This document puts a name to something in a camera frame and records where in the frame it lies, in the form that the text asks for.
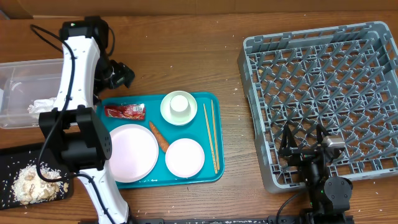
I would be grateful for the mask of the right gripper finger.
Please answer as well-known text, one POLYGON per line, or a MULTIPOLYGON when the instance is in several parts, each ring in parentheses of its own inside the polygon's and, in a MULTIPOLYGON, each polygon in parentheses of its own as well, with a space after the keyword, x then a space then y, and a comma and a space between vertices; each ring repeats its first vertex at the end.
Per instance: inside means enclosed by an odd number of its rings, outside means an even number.
POLYGON ((324 137, 329 136, 330 133, 326 130, 326 128, 318 123, 316 125, 316 130, 317 130, 317 143, 321 144, 323 142, 324 137))
POLYGON ((285 124, 283 127, 283 136, 280 144, 280 149, 286 149, 289 147, 298 148, 298 145, 295 142, 294 135, 292 134, 289 125, 285 124))

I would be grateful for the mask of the red snack wrapper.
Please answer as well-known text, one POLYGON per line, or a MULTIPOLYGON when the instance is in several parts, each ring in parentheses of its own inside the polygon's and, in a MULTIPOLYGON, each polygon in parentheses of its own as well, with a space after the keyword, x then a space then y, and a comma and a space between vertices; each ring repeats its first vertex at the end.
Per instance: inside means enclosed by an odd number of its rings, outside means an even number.
POLYGON ((106 105, 104 113, 109 118, 130 119, 143 121, 146 118, 145 104, 106 105))

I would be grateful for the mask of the white tissue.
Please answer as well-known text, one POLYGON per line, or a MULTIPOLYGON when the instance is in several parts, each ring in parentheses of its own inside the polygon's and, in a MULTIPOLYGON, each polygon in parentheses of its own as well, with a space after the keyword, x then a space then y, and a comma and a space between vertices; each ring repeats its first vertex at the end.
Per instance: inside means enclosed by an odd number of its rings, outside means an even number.
POLYGON ((29 113, 49 112, 53 109, 53 104, 55 103, 55 100, 56 98, 35 100, 33 105, 29 105, 27 110, 29 113))

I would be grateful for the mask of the large white plate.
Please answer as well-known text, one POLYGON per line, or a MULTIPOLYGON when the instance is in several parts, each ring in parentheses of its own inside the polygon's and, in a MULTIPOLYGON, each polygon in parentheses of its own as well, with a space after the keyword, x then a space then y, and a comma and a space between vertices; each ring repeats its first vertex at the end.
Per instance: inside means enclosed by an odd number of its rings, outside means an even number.
POLYGON ((159 146, 155 136, 138 124, 125 124, 110 132, 112 155, 109 169, 118 182, 141 180, 155 167, 159 146))

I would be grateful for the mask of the rice and peanut pile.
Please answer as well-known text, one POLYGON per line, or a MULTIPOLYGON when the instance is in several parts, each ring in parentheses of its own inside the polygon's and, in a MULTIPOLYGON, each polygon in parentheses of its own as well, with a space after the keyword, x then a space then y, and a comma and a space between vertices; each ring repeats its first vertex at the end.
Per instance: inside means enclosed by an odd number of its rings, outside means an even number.
POLYGON ((53 201, 66 196, 69 191, 68 182, 46 182, 36 170, 36 165, 28 164, 21 169, 11 186, 14 202, 28 205, 53 201))

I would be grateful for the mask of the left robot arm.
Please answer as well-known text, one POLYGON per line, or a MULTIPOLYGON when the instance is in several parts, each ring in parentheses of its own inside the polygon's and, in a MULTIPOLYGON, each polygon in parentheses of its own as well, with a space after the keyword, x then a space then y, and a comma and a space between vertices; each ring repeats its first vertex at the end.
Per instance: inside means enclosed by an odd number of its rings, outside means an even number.
POLYGON ((53 108, 39 114, 45 142, 56 161, 68 168, 61 182, 77 178, 98 214, 97 223, 137 223, 110 173, 111 136, 95 112, 105 89, 129 87, 134 72, 109 59, 114 33, 99 16, 64 22, 56 39, 62 43, 62 78, 53 108))

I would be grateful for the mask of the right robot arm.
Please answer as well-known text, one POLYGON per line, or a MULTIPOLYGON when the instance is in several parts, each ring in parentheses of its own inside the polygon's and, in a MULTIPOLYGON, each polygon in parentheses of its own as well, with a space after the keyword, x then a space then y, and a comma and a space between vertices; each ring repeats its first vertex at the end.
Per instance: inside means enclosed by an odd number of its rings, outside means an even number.
POLYGON ((353 223, 353 217, 345 212, 350 209, 353 184, 344 177, 330 176, 327 164, 338 158, 346 144, 336 135, 330 134, 321 124, 317 124, 317 143, 310 149, 302 149, 294 139, 288 125, 283 128, 279 156, 295 166, 305 182, 305 188, 286 200, 275 217, 276 223, 283 222, 280 214, 283 208, 303 193, 308 193, 310 208, 302 209, 298 216, 287 218, 291 223, 353 223))

